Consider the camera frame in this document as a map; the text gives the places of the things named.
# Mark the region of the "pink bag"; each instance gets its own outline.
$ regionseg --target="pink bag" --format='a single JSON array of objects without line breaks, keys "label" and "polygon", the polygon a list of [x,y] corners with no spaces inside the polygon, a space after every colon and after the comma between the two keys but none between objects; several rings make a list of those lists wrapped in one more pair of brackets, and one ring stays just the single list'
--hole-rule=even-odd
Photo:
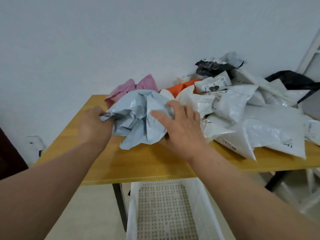
[{"label": "pink bag", "polygon": [[152,75],[149,74],[143,78],[138,84],[134,83],[133,79],[129,79],[124,84],[117,86],[104,100],[108,109],[119,99],[121,99],[126,93],[138,90],[138,89],[149,89],[158,92],[158,87]]}]

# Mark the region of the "plastic crate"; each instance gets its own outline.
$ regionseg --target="plastic crate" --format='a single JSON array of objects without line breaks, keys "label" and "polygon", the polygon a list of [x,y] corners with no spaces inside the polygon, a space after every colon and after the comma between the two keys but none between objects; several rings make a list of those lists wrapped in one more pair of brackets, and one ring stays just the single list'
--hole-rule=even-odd
[{"label": "plastic crate", "polygon": [[224,240],[198,178],[131,183],[126,240]]}]

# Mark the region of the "person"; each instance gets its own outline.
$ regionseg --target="person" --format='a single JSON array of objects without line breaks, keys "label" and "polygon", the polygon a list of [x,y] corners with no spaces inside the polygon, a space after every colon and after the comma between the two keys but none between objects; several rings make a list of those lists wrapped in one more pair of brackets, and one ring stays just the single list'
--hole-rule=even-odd
[{"label": "person", "polygon": [[[171,119],[152,111],[167,130],[167,145],[186,160],[206,186],[236,239],[319,239],[314,222],[255,183],[206,144],[200,115],[170,101]],[[94,160],[111,137],[113,120],[102,122],[101,107],[84,113],[79,144],[57,158],[0,181],[0,239],[44,239]]]}]

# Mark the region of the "floor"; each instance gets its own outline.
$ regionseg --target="floor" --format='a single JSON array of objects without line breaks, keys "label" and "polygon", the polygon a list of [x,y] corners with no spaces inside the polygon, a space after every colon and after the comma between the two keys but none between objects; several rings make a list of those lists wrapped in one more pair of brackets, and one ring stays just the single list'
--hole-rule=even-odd
[{"label": "floor", "polygon": [[[271,174],[250,174],[250,176],[261,185],[265,185],[266,180],[271,177]],[[298,200],[308,195],[306,177],[303,170],[294,171],[286,178],[286,183],[290,186]],[[130,197],[127,195],[130,186],[130,183],[122,185],[127,207],[130,200]],[[288,194],[281,186],[275,193],[278,197],[290,203]],[[213,198],[211,196],[209,198],[225,239],[234,240],[235,238],[221,211]],[[320,224],[320,204],[318,203],[309,209],[306,216]],[[123,230],[112,185],[79,187],[67,208],[46,237],[46,240],[53,239],[126,239],[126,233]]]}]

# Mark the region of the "orange bag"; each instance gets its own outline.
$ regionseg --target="orange bag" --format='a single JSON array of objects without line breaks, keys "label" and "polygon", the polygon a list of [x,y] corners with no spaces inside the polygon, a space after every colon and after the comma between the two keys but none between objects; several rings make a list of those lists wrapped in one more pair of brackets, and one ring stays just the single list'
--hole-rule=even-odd
[{"label": "orange bag", "polygon": [[185,88],[187,88],[187,87],[189,87],[189,86],[194,85],[195,82],[197,82],[197,81],[200,81],[200,78],[197,78],[197,79],[194,79],[194,80],[191,80],[191,81],[186,81],[186,82],[181,83],[181,84],[178,84],[178,85],[176,85],[176,86],[167,88],[167,90],[168,90],[169,92],[171,92],[174,97],[177,97],[178,94],[179,94],[182,90],[184,90]]}]

